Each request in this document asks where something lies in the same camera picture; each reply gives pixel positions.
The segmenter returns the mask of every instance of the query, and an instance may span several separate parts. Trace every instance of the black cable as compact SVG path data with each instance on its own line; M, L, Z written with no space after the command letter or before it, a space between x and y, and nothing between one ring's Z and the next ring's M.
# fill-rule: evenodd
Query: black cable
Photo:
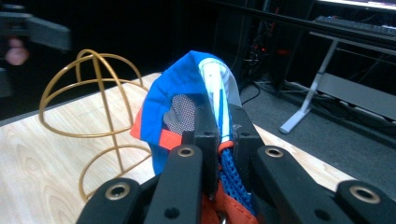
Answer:
M260 91L260 88L256 85L256 83L253 82L252 86L256 87L256 89L258 90L257 93L256 93L256 95L254 95L254 96L252 96L251 98L249 98L249 99L247 99L246 101L244 101L244 102L242 103L242 105L244 105L245 103L247 103L247 102L249 102L249 101L255 99L256 97L258 97L258 96L260 95L261 91Z

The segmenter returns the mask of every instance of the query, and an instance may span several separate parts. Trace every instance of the white stand leg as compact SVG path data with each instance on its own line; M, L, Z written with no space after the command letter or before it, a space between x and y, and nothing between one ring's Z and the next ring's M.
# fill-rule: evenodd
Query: white stand leg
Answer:
M310 105L312 98L314 97L315 93L317 92L318 89L318 84L320 82L320 79L322 78L322 74L326 71L327 65L330 62L330 59L332 58L332 55L334 54L334 51L337 47L338 41L334 40L332 44L330 45L329 51L326 54L326 57L323 60L323 63L320 67L320 69L317 72L317 75L315 76L314 81L311 84L311 87L309 89L308 94L305 97L305 100L303 102L303 105L301 108L293 115L291 118L288 119L280 128L279 131L283 134L288 134L304 117L309 113L311 110Z

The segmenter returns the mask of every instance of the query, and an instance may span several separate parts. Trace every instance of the blue mesh strap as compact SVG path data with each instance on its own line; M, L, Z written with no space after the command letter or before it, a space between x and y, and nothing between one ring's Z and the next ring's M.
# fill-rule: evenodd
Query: blue mesh strap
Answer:
M244 205L254 215L251 207L250 194L246 191L241 178L233 163L233 155L230 149L224 149L221 155L221 172L219 174L224 191Z

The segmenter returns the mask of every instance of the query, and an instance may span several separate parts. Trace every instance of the black floor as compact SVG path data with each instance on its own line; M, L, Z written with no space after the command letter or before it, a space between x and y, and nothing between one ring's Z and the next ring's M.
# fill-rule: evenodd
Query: black floor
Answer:
M396 199L396 122L317 98L314 109L285 135L278 128L300 108L305 93L262 85L264 89L250 85L241 92L254 123Z

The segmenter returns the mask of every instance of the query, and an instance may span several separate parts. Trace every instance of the desk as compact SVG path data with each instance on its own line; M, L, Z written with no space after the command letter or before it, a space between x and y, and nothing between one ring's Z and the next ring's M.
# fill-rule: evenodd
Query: desk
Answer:
M144 84L150 84L160 74L143 78ZM134 116L140 108L146 92L136 86L124 84L131 96ZM118 105L123 102L115 89L106 91L108 101L120 116ZM69 132L99 130L105 122L84 122L84 119L99 117L103 107L99 94L93 94L66 105L45 112L48 123L58 125ZM125 120L115 119L116 125ZM316 159L299 148L283 141L256 126L265 145L285 148L322 186L335 190L337 183L352 179L351 176L336 170L329 164ZM118 135L121 143L142 144L128 133ZM85 164L99 151L111 145L107 137L80 139L52 133L44 128L38 115L0 127L0 223L75 223L84 206L78 192L78 178ZM122 152L125 160L139 158L138 151ZM100 160L100 165L92 167L94 172L87 173L87 188L97 188L106 178L112 176L115 156ZM147 160L133 169L125 177L143 183L154 176L151 160Z

